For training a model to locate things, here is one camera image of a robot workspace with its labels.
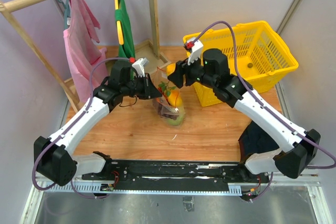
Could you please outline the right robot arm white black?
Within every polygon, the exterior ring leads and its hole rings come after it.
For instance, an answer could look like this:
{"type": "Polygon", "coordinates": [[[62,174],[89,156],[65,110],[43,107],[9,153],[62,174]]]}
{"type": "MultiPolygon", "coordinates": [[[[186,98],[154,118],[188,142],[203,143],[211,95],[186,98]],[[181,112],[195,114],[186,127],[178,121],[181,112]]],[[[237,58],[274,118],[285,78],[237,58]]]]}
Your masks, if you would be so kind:
{"type": "Polygon", "coordinates": [[[320,134],[290,122],[268,103],[248,83],[230,73],[227,56],[219,49],[208,49],[195,61],[184,59],[166,68],[167,78],[178,88],[198,82],[211,88],[215,96],[231,108],[248,116],[278,148],[264,153],[248,154],[238,168],[238,177],[250,182],[263,172],[281,172],[296,179],[315,157],[320,134]],[[313,143],[304,140],[307,137],[313,143]]]}

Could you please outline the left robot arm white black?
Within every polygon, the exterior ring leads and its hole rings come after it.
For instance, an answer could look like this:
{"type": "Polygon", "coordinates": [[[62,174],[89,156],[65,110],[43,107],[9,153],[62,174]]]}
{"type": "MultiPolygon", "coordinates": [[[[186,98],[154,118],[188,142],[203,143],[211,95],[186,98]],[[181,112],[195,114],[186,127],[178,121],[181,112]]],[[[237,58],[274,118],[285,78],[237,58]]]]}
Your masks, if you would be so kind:
{"type": "Polygon", "coordinates": [[[89,99],[75,116],[50,137],[40,136],[34,142],[34,185],[37,185],[37,173],[59,186],[84,174],[95,173],[102,180],[112,175],[108,155],[94,152],[74,156],[75,149],[101,119],[122,103],[124,97],[139,100],[161,97],[150,75],[145,72],[149,63],[146,58],[114,58],[113,61],[110,75],[99,86],[91,88],[89,99]]]}

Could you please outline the orange yellow fruit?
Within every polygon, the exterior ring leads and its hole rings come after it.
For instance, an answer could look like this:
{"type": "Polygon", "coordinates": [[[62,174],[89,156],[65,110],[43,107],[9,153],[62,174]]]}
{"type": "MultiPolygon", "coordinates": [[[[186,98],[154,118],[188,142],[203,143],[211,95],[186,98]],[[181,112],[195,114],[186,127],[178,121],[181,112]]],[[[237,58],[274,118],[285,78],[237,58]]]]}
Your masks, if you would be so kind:
{"type": "Polygon", "coordinates": [[[173,107],[180,107],[183,105],[182,97],[178,90],[173,90],[167,99],[169,104],[173,107]]]}

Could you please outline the clear zip top bag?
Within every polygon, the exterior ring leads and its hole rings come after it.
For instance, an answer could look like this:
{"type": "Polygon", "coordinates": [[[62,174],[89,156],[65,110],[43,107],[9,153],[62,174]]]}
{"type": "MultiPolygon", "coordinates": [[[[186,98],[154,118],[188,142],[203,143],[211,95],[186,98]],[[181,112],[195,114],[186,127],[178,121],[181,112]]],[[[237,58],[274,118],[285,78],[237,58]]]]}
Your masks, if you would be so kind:
{"type": "Polygon", "coordinates": [[[165,69],[157,68],[152,81],[162,96],[152,101],[158,116],[170,126],[179,126],[185,118],[185,109],[180,90],[168,80],[165,69]]]}

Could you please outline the green cabbage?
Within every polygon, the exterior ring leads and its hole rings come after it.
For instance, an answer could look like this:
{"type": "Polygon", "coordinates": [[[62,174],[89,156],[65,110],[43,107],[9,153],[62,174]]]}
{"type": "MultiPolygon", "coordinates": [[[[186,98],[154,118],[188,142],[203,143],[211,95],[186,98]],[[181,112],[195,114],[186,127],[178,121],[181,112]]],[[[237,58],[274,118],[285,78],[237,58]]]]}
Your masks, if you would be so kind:
{"type": "Polygon", "coordinates": [[[178,116],[175,119],[166,118],[165,121],[170,126],[179,126],[183,123],[184,117],[183,116],[178,116]]]}

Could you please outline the dark red grapes bunch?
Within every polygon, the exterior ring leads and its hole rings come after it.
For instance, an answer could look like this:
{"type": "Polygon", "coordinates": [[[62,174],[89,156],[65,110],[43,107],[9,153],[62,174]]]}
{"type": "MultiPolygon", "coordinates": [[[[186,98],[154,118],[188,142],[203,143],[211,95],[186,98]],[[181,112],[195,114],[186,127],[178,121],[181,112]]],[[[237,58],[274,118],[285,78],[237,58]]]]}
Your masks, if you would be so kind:
{"type": "Polygon", "coordinates": [[[160,103],[157,106],[156,111],[158,115],[162,118],[176,120],[180,116],[180,112],[177,108],[172,106],[165,106],[160,103]]]}

